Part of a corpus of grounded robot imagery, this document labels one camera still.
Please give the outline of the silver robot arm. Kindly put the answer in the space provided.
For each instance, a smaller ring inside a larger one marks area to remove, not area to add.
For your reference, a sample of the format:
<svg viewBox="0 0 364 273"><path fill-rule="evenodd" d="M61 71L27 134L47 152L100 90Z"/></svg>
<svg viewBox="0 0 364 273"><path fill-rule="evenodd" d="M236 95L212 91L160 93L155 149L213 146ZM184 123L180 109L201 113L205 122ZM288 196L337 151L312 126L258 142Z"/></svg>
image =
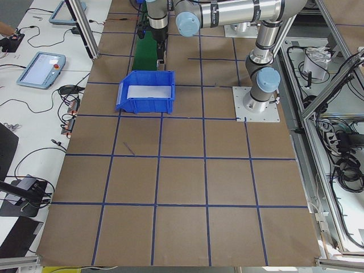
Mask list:
<svg viewBox="0 0 364 273"><path fill-rule="evenodd" d="M175 13L180 35L192 37L202 28L215 28L238 23L260 22L254 49L246 58L246 69L252 81L250 92L243 98L245 109L262 113L280 84L279 73L272 68L273 49L284 20L297 15L305 1L147 1L149 24L157 42L158 59L164 61L168 37L168 14Z"/></svg>

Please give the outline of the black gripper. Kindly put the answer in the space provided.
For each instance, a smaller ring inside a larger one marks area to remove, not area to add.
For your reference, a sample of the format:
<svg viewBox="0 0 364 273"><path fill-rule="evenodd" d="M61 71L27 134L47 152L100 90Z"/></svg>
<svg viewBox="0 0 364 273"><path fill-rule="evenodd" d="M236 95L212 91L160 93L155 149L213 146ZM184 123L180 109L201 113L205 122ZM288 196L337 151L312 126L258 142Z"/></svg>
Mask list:
<svg viewBox="0 0 364 273"><path fill-rule="evenodd" d="M160 29L152 28L152 37L158 45L158 62L164 63L166 40L168 39L168 26Z"/></svg>

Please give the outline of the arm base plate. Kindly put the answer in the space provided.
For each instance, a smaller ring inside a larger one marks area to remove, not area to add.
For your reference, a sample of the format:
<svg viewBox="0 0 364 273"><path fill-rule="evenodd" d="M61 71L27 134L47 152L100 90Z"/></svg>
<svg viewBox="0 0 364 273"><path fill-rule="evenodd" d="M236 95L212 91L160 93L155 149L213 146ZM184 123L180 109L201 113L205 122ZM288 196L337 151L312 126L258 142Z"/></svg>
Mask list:
<svg viewBox="0 0 364 273"><path fill-rule="evenodd" d="M255 101L250 94L249 86L234 86L233 98L237 122L280 122L278 106L274 95L266 102Z"/></svg>
<svg viewBox="0 0 364 273"><path fill-rule="evenodd" d="M225 37L256 39L258 36L258 23L238 23L224 26Z"/></svg>

